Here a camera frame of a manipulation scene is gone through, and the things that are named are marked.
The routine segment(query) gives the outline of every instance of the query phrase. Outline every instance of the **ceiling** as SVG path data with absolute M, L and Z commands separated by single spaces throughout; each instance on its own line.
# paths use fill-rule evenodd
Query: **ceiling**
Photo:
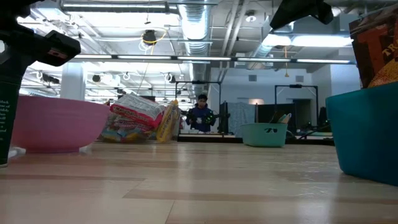
M 74 0 L 73 3 L 93 3 L 100 2 L 101 4 L 119 4 L 117 1 L 101 0 Z M 131 4 L 144 3 L 150 6 L 151 4 L 158 4 L 156 2 L 144 1 L 120 1 L 124 4 L 130 2 Z M 368 11 L 375 10 L 380 7 L 393 4 L 395 1 L 327 1 L 333 6 L 333 13 L 336 16 L 345 14 L 357 16 Z M 247 5 L 246 12 L 253 10 L 256 20 L 254 22 L 247 22 L 243 17 L 237 41 L 233 45 L 232 55 L 245 54 L 250 55 L 251 52 L 261 44 L 264 39 L 262 34 L 262 27 L 267 16 L 272 16 L 280 1 L 261 1 L 253 0 Z M 238 13 L 235 18 L 231 18 L 231 10 L 233 8 L 233 1 L 223 0 L 211 8 L 210 14 L 210 30 L 209 41 L 210 55 L 220 56 L 223 47 L 224 38 L 227 32 L 228 21 L 235 19 L 233 28 L 236 27 L 241 12 L 242 5 L 238 6 Z M 63 32 L 70 37 L 80 41 L 83 54 L 134 54 L 134 55 L 186 55 L 187 50 L 185 44 L 180 41 L 184 39 L 181 28 L 181 18 L 177 14 L 163 14 L 163 13 L 135 13 L 124 12 L 116 13 L 116 10 L 109 5 L 108 12 L 64 12 L 56 10 L 56 8 L 48 7 L 45 10 L 33 9 L 32 15 L 26 19 L 19 18 L 19 22 L 31 29 L 34 29 L 38 34 L 46 34 L 53 29 Z M 322 26 L 315 19 L 311 19 L 317 26 Z M 303 28 L 304 25 L 299 22 L 295 23 L 295 27 Z M 317 28 L 310 26 L 309 34 L 317 34 Z M 158 41 L 152 49 L 142 50 L 140 47 L 141 35 L 145 30 L 155 30 Z M 286 34 L 288 36 L 295 36 L 295 32 Z M 348 32 L 340 32 L 338 35 L 348 36 Z M 289 57 L 289 58 L 332 58 L 345 60 L 354 60 L 352 48 L 346 47 L 298 47 L 286 46 L 273 47 L 269 52 L 273 57 Z M 92 81 L 93 75 L 123 75 L 131 74 L 128 79 L 122 78 L 121 84 L 124 86 L 141 86 L 156 88 L 173 88 L 175 85 L 165 81 L 165 75 L 170 73 L 175 76 L 177 80 L 190 81 L 190 71 L 187 63 L 125 63 L 125 62 L 98 62 L 85 63 L 85 71 L 88 74 L 88 86 L 106 86 L 105 83 L 94 83 Z M 273 66 L 268 66 L 270 71 L 278 71 L 286 68 L 284 63 L 276 63 Z M 311 64 L 289 64 L 289 69 L 300 69 L 303 73 L 313 72 L 316 66 Z M 218 76 L 218 68 L 212 68 L 212 74 Z M 44 65 L 42 63 L 34 63 L 28 69 L 25 75 L 23 85 L 48 85 L 38 77 L 37 72 L 46 73 L 56 77 L 62 81 L 62 68 Z M 226 82 L 239 84 L 242 78 L 239 74 L 242 70 L 237 68 L 230 68 Z M 270 73 L 266 70 L 255 71 L 254 73 Z M 48 95 L 55 95 L 57 90 L 53 89 L 36 89 L 35 91 L 45 93 Z M 140 95 L 157 95 L 159 97 L 166 95 L 174 95 L 174 91 L 140 91 Z M 98 96 L 99 101 L 103 101 L 106 97 L 100 96 L 116 96 L 117 93 L 112 90 L 99 91 L 88 90 L 87 96 Z M 192 93 L 186 91 L 182 93 L 182 97 L 193 96 Z

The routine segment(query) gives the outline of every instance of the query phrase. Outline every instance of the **teal bin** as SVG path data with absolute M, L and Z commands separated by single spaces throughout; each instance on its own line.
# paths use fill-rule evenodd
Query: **teal bin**
M 255 147 L 283 147 L 287 124 L 252 123 L 241 126 L 243 143 Z
M 398 186 L 397 97 L 398 82 L 326 99 L 344 173 Z

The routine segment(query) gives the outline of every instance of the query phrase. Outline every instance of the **wooden table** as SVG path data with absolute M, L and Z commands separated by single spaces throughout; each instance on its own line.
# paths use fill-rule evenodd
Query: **wooden table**
M 330 146 L 105 144 L 0 169 L 0 223 L 398 223 L 398 188 L 341 173 Z

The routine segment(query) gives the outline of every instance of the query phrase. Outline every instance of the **pillar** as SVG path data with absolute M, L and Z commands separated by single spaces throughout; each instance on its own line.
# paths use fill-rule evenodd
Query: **pillar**
M 61 98 L 85 100 L 86 78 L 82 63 L 66 63 L 62 67 Z

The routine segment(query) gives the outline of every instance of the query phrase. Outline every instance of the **pink bowl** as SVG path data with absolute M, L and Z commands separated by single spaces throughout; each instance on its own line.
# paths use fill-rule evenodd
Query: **pink bowl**
M 101 134 L 108 114 L 101 104 L 20 96 L 11 143 L 27 152 L 77 152 Z

